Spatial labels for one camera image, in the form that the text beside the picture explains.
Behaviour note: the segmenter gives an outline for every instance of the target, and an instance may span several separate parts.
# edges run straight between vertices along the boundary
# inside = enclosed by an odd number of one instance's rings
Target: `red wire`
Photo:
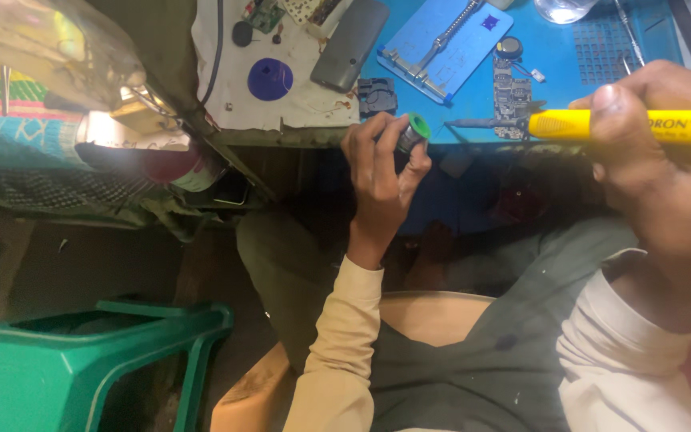
[[[527,69],[524,68],[524,66],[510,62],[511,66],[513,66],[514,69],[516,69],[516,72],[519,72],[520,74],[523,74],[524,76],[532,78],[532,74],[527,72]]]

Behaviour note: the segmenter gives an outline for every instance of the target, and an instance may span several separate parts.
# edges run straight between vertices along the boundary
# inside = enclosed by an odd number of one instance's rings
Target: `fingernail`
[[[604,181],[604,167],[601,164],[593,164],[593,180],[601,183]]]
[[[605,85],[598,89],[591,98],[591,108],[594,111],[610,110],[617,107],[620,90],[614,85]]]

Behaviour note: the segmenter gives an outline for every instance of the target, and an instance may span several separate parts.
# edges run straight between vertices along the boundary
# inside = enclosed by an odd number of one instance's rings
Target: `pcb holder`
[[[483,0],[427,0],[378,47],[377,60],[434,102],[448,104],[512,25],[510,15]]]

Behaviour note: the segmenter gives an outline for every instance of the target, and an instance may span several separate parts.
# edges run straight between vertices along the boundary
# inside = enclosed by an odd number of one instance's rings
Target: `beige long sleeve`
[[[324,303],[306,370],[297,380],[285,432],[369,430],[375,405],[369,392],[372,342],[380,330],[383,271],[343,259]]]
[[[601,270],[562,329],[559,393],[573,432],[691,432],[691,391],[679,372],[691,335],[640,316]]]

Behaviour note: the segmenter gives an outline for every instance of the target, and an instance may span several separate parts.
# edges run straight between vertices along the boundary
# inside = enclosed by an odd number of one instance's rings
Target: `purple circular sticker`
[[[293,87],[293,70],[274,58],[259,60],[247,78],[250,93],[261,101],[275,101]]]

